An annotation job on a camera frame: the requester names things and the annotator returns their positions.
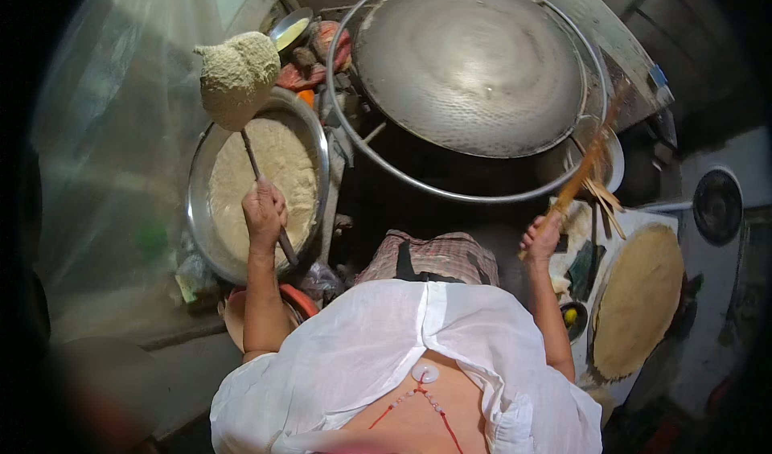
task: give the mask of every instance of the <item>yellow object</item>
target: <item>yellow object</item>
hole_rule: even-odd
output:
[[[566,313],[563,314],[563,321],[570,327],[577,321],[577,315],[577,310],[575,308],[569,308],[566,310]]]
[[[279,35],[276,39],[276,50],[281,52],[287,45],[291,44],[301,33],[308,27],[308,18],[301,18],[294,24],[290,25],[283,34]]]

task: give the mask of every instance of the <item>large metal basin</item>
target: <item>large metal basin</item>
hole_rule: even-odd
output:
[[[303,244],[296,246],[296,253],[302,256],[311,244],[321,223],[330,185],[330,159],[327,153],[327,140],[316,113],[299,99],[295,93],[280,87],[274,87],[268,102],[255,117],[265,117],[280,121],[298,135],[311,154],[316,168],[316,209],[308,237]],[[188,175],[187,216],[193,239],[198,250],[217,275],[235,283],[246,285],[246,263],[234,258],[227,250],[215,229],[209,206],[209,177],[215,165],[217,152],[234,134],[216,124],[209,125],[198,143],[190,174]],[[290,271],[290,264],[284,260],[276,268],[278,275]]]

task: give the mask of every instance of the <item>metal pipe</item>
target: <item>metal pipe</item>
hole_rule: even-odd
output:
[[[348,134],[349,139],[351,139],[351,142],[353,143],[353,145],[357,147],[357,149],[359,149],[362,153],[368,156],[373,162],[381,166],[381,168],[386,170],[389,174],[393,175],[395,178],[403,182],[408,183],[409,185],[417,189],[420,189],[424,192],[429,193],[430,195],[437,196],[439,198],[449,199],[451,201],[474,203],[474,204],[484,204],[484,205],[507,204],[507,203],[527,201],[529,199],[538,198],[539,196],[545,195],[561,187],[571,178],[571,176],[576,174],[576,172],[579,170],[579,164],[574,165],[574,167],[571,168],[571,170],[567,171],[560,178],[557,178],[541,186],[540,188],[533,189],[532,191],[526,191],[523,193],[518,193],[516,195],[507,195],[507,196],[472,196],[472,195],[462,195],[456,192],[446,191],[444,189],[439,189],[432,185],[428,185],[425,182],[419,181],[418,179],[415,179],[412,176],[405,174],[401,170],[391,165],[391,163],[389,163],[387,160],[381,158],[381,156],[377,152],[375,152],[366,142],[364,142],[364,140],[362,140],[359,134],[357,134],[357,131],[353,130],[353,127],[351,126],[351,123],[349,123],[349,121],[346,119],[346,116],[343,113],[341,106],[335,100],[335,82],[334,82],[335,51],[337,49],[338,41],[341,39],[341,34],[343,33],[343,30],[346,28],[346,24],[348,24],[349,20],[351,20],[351,17],[353,17],[354,13],[356,13],[359,10],[359,8],[361,8],[362,5],[364,5],[368,1],[369,0],[360,0],[357,3],[357,5],[354,5],[352,9],[349,10],[349,12],[346,14],[346,16],[343,17],[343,20],[341,20],[341,26],[338,28],[337,32],[335,32],[335,35],[333,36],[333,41],[330,44],[330,48],[329,48],[330,52],[327,54],[327,61],[326,61],[327,93],[330,94],[330,101],[332,102],[333,111],[335,111],[335,114],[338,116],[338,120],[341,121],[343,130],[346,131],[346,134]],[[584,47],[587,49],[588,53],[590,54],[590,57],[592,58],[592,62],[595,65],[595,68],[598,71],[599,76],[602,78],[603,71],[601,68],[601,64],[598,62],[597,56],[595,55],[595,52],[592,46],[584,37],[582,32],[579,31],[579,28],[577,28],[577,26],[563,12],[561,12],[555,5],[550,3],[548,0],[541,0],[541,1],[543,4],[549,7],[553,12],[555,12],[558,16],[564,19],[565,22],[569,24],[569,26],[571,27],[571,30],[573,30],[574,33],[581,39],[582,43],[584,44]],[[608,94],[606,90],[606,84],[603,80],[601,80],[601,95],[603,97],[601,121],[603,121],[606,118],[606,112],[608,108],[608,100],[607,100]]]

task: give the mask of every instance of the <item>wooden stick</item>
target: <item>wooden stick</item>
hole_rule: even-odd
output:
[[[614,196],[608,189],[606,189],[605,186],[603,186],[602,183],[595,182],[592,179],[587,179],[590,181],[595,189],[597,190],[597,193],[606,200],[606,202],[611,205],[614,209],[616,209],[619,212],[623,212],[624,208],[622,208],[622,205],[619,204],[619,200],[616,196]]]
[[[601,124],[601,126],[595,131],[595,134],[592,137],[592,142],[590,142],[590,146],[587,147],[587,153],[581,160],[581,164],[579,164],[579,170],[565,184],[563,189],[561,189],[561,193],[557,196],[557,200],[547,212],[545,220],[536,230],[536,237],[542,233],[542,229],[544,229],[549,222],[550,216],[555,214],[565,216],[568,212],[568,207],[571,205],[571,202],[574,201],[574,196],[577,195],[582,187],[582,183],[584,183],[584,180],[589,176],[592,170],[593,162],[598,158],[598,156],[601,155],[603,146],[606,143],[606,137],[608,133],[607,131],[611,131],[611,125],[617,118],[617,114],[619,113],[619,109],[622,106],[624,96],[627,95],[629,88],[630,79],[625,78],[624,82],[622,82],[622,85],[619,87],[619,90],[617,90],[616,95],[614,95],[614,98],[612,99],[610,111],[606,114],[606,118],[603,121],[603,124]],[[517,255],[517,257],[522,260],[525,259],[526,254],[527,251],[523,250]]]
[[[617,230],[620,238],[627,239],[627,237],[624,235],[624,232],[622,231],[622,226],[617,221],[617,218],[614,217],[614,212],[608,208],[608,206],[606,206],[606,201],[604,201],[603,198],[598,194],[598,190],[595,188],[596,185],[590,179],[587,179],[584,184],[586,184],[588,189],[590,189],[595,197],[597,197],[597,202],[601,203],[601,206],[603,206],[603,210],[606,211],[606,215],[608,216],[609,221],[611,221],[614,225],[614,229]]]

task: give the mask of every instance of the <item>plastic sheet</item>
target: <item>plastic sheet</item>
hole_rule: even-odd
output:
[[[73,17],[32,132],[43,179],[35,268],[54,323],[163,323],[154,302],[173,304],[188,169],[208,124],[192,49],[225,38],[217,0],[85,0]]]
[[[300,289],[312,300],[323,300],[323,305],[327,306],[343,294],[346,286],[330,266],[316,261],[300,281]]]

